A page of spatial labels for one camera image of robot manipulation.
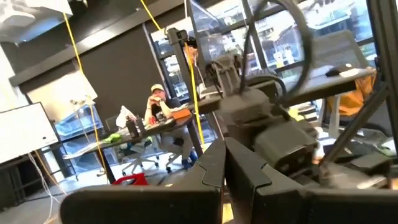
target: black wall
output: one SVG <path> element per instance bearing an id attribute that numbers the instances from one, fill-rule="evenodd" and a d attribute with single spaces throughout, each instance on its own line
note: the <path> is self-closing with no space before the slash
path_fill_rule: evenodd
<path id="1" fill-rule="evenodd" d="M 81 55 L 81 62 L 98 95 L 94 101 L 103 122 L 117 115 L 121 105 L 143 116 L 150 87 L 162 83 L 142 26 Z M 27 93 L 74 70 L 71 62 L 64 63 L 23 83 L 21 91 Z"/>
<path id="2" fill-rule="evenodd" d="M 146 4 L 149 5 L 156 1 L 146 0 Z M 70 18 L 70 26 L 76 43 L 120 19 L 134 14 L 141 3 L 139 0 L 97 0 L 95 5 L 89 4 L 89 6 L 92 8 L 89 7 L 85 12 L 75 13 Z M 1 44 L 1 46 L 14 72 L 19 73 L 66 49 L 71 44 L 66 25 L 61 23 L 29 42 L 19 44 L 19 46 L 7 43 Z"/>

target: bottle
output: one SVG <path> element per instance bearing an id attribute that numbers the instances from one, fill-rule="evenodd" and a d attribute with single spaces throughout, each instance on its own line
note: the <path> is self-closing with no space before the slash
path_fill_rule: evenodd
<path id="1" fill-rule="evenodd" d="M 126 117 L 126 127 L 129 130 L 130 136 L 132 138 L 138 137 L 136 124 L 132 121 L 132 119 L 129 116 Z"/>
<path id="2" fill-rule="evenodd" d="M 139 116 L 137 116 L 136 125 L 138 126 L 139 135 L 142 136 L 145 131 L 145 126 L 144 123 L 142 122 L 142 118 L 140 118 Z"/>

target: green cloth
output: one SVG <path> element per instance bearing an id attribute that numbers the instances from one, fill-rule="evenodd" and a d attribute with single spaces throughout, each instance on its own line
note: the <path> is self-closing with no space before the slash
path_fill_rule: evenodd
<path id="1" fill-rule="evenodd" d="M 120 134 L 114 133 L 114 134 L 111 134 L 106 139 L 104 139 L 104 142 L 105 143 L 113 143 L 113 142 L 120 140 L 121 138 L 122 138 L 122 136 Z"/>

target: red object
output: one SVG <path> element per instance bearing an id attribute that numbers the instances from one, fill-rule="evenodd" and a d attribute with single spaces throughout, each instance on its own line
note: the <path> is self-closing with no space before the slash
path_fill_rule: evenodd
<path id="1" fill-rule="evenodd" d="M 155 119 L 154 116 L 151 116 L 151 117 L 150 117 L 149 124 L 150 124 L 150 125 L 155 125 L 155 124 L 156 124 L 156 119 Z"/>
<path id="2" fill-rule="evenodd" d="M 117 181 L 113 182 L 112 185 L 119 185 L 123 183 L 124 181 L 127 180 L 136 180 L 133 185 L 148 185 L 147 180 L 145 179 L 145 174 L 144 173 L 139 173 L 139 174 L 134 174 L 134 175 L 129 175 L 122 177 L 118 179 Z"/>

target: cable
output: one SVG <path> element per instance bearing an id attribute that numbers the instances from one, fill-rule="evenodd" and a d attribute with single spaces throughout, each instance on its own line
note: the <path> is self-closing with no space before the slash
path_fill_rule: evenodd
<path id="1" fill-rule="evenodd" d="M 155 18 L 153 17 L 152 13 L 150 13 L 147 5 L 145 4 L 144 0 L 141 0 L 142 5 L 144 6 L 145 11 L 147 11 L 148 16 L 150 17 L 150 19 L 152 19 L 152 22 L 155 24 L 156 28 L 158 30 L 162 30 L 162 28 L 160 28 L 159 24 L 156 22 Z"/>
<path id="2" fill-rule="evenodd" d="M 40 175 L 40 177 L 41 177 L 41 179 L 42 179 L 42 185 L 43 185 L 44 191 L 50 196 L 50 211 L 49 211 L 49 216 L 48 216 L 47 219 L 44 221 L 44 224 L 46 224 L 46 223 L 48 223 L 49 220 L 51 219 L 53 201 L 55 200 L 55 201 L 57 201 L 58 203 L 60 203 L 60 201 L 58 201 L 58 200 L 51 194 L 51 191 L 50 191 L 50 189 L 49 189 L 49 186 L 47 185 L 47 183 L 46 183 L 46 181 L 45 181 L 45 179 L 44 179 L 43 173 L 42 173 L 42 171 L 40 170 L 39 166 L 37 165 L 37 163 L 36 163 L 35 159 L 33 158 L 32 154 L 31 154 L 31 153 L 28 153 L 27 155 L 28 155 L 30 161 L 31 161 L 31 162 L 33 163 L 33 165 L 35 166 L 36 171 L 39 173 L 39 175 Z"/>
<path id="3" fill-rule="evenodd" d="M 248 60 L 248 50 L 249 50 L 249 39 L 250 39 L 250 33 L 255 29 L 255 22 L 257 18 L 260 16 L 261 10 L 264 8 L 264 6 L 267 4 L 268 1 L 263 0 L 260 2 L 260 4 L 257 6 L 256 10 L 254 11 L 254 14 L 252 18 L 249 21 L 249 28 L 248 31 L 246 32 L 246 40 L 244 41 L 244 50 L 243 50 L 243 59 L 242 59 L 242 77 L 241 77 L 241 84 L 239 87 L 239 93 L 242 94 L 244 91 L 245 87 L 245 81 L 246 81 L 246 73 L 247 73 L 247 60 Z M 298 27 L 298 30 L 300 31 L 301 34 L 301 39 L 303 43 L 303 52 L 304 52 L 304 65 L 303 65 L 303 70 L 301 73 L 301 76 L 298 78 L 297 83 L 293 86 L 293 88 L 287 92 L 287 94 L 283 95 L 278 99 L 278 103 L 283 103 L 287 100 L 289 100 L 292 96 L 298 92 L 302 85 L 307 81 L 308 77 L 308 72 L 310 71 L 311 63 L 312 63 L 312 57 L 313 57 L 313 52 L 312 52 L 312 32 L 307 26 L 306 19 L 300 10 L 300 8 L 296 5 L 291 0 L 270 0 L 270 2 L 277 3 L 281 6 L 283 6 L 286 10 L 290 12 L 292 15 L 294 21 L 296 22 L 296 25 Z"/>
<path id="4" fill-rule="evenodd" d="M 191 71 L 191 78 L 192 78 L 192 92 L 193 92 L 193 105 L 195 107 L 195 115 L 197 117 L 197 123 L 198 123 L 198 129 L 199 129 L 199 136 L 200 136 L 200 141 L 202 144 L 205 144 L 205 138 L 203 137 L 203 132 L 201 129 L 201 122 L 200 122 L 200 115 L 199 115 L 199 106 L 198 106 L 198 95 L 196 94 L 196 85 L 195 85 L 195 75 L 193 74 L 193 64 L 192 64 L 192 59 L 191 59 L 191 53 L 188 47 L 188 44 L 185 43 L 185 49 L 188 52 L 188 64 L 189 64 L 189 69 Z"/>
<path id="5" fill-rule="evenodd" d="M 66 193 L 66 191 L 64 191 L 64 190 L 61 188 L 61 186 L 57 183 L 57 181 L 55 181 L 55 179 L 51 176 L 51 174 L 50 174 L 49 170 L 47 170 L 47 168 L 46 168 L 46 166 L 45 166 L 45 164 L 44 164 L 42 158 L 39 156 L 39 153 L 38 153 L 37 151 L 35 151 L 35 154 L 36 154 L 37 158 L 39 159 L 39 161 L 40 161 L 40 163 L 41 163 L 41 165 L 42 165 L 44 171 L 45 171 L 46 174 L 50 177 L 50 179 L 52 180 L 52 182 L 62 191 L 62 193 L 64 193 L 65 195 L 68 195 L 68 194 Z"/>
<path id="6" fill-rule="evenodd" d="M 142 5 L 144 6 L 145 10 L 147 11 L 150 19 L 152 19 L 152 22 L 155 24 L 155 26 L 157 27 L 158 30 L 162 30 L 162 28 L 160 28 L 160 26 L 158 25 L 158 23 L 155 21 L 155 18 L 152 16 L 152 14 L 150 13 L 148 7 L 145 5 L 144 0 L 141 0 Z M 200 114 L 199 114 L 199 107 L 198 107 L 198 96 L 196 94 L 197 90 L 195 88 L 195 76 L 193 74 L 193 63 L 192 63 L 192 59 L 189 53 L 189 48 L 188 48 L 188 44 L 185 43 L 185 48 L 188 51 L 188 65 L 190 67 L 191 70 L 191 78 L 192 78 L 192 91 L 193 91 L 193 105 L 195 107 L 195 116 L 197 119 L 197 125 L 198 125 L 198 130 L 199 130 L 199 137 L 200 137 L 200 141 L 203 144 L 205 144 L 205 138 L 203 137 L 203 131 L 201 128 L 201 122 L 200 122 Z"/>
<path id="7" fill-rule="evenodd" d="M 78 51 L 77 51 L 77 47 L 76 47 L 76 43 L 75 43 L 75 38 L 73 38 L 72 30 L 71 30 L 70 25 L 69 25 L 69 20 L 68 20 L 68 17 L 67 17 L 67 15 L 66 15 L 65 13 L 63 13 L 63 19 L 65 20 L 65 24 L 67 25 L 67 29 L 68 29 L 68 33 L 69 33 L 69 36 L 70 36 L 70 40 L 71 40 L 71 42 L 72 42 L 73 49 L 74 49 L 74 51 L 75 51 L 77 63 L 78 63 L 78 65 L 79 65 L 79 71 L 80 71 L 81 75 L 84 75 L 83 67 L 82 67 L 82 65 L 81 65 L 79 53 L 78 53 Z M 89 94 L 88 94 L 88 90 L 87 90 L 86 85 L 85 85 L 85 88 L 86 88 L 86 92 L 87 92 L 87 100 L 90 101 L 91 98 L 90 98 L 90 96 L 89 96 Z M 101 161 L 102 161 L 102 166 L 104 167 L 104 170 L 105 170 L 105 176 L 108 176 L 107 171 L 106 171 L 106 168 L 105 168 L 104 155 L 102 154 L 102 151 L 101 151 L 101 148 L 100 148 L 100 140 L 99 140 L 99 138 L 98 138 L 97 127 L 96 127 L 96 125 L 95 125 L 95 117 L 94 117 L 93 106 L 91 105 L 91 103 L 89 103 L 88 106 L 90 107 L 91 119 L 93 120 L 93 124 L 94 124 L 95 141 L 96 141 L 96 145 L 97 145 L 97 148 L 98 148 L 99 156 L 100 156 Z"/>

